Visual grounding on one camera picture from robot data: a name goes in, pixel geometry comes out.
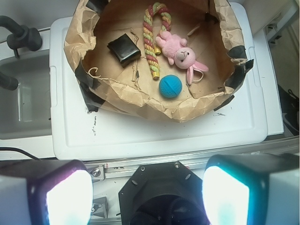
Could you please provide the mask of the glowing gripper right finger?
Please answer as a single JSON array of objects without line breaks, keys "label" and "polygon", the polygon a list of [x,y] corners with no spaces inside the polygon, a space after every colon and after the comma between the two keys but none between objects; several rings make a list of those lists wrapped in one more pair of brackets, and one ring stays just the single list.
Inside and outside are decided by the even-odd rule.
[{"label": "glowing gripper right finger", "polygon": [[212,225],[298,225],[300,157],[214,155],[203,174],[202,198]]}]

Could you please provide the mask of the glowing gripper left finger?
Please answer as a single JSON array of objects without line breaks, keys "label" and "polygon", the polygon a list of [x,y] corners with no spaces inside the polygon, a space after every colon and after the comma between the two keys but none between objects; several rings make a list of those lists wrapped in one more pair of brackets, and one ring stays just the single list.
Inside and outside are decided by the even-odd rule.
[{"label": "glowing gripper left finger", "polygon": [[92,201],[92,178],[82,161],[0,163],[2,225],[86,225]]}]

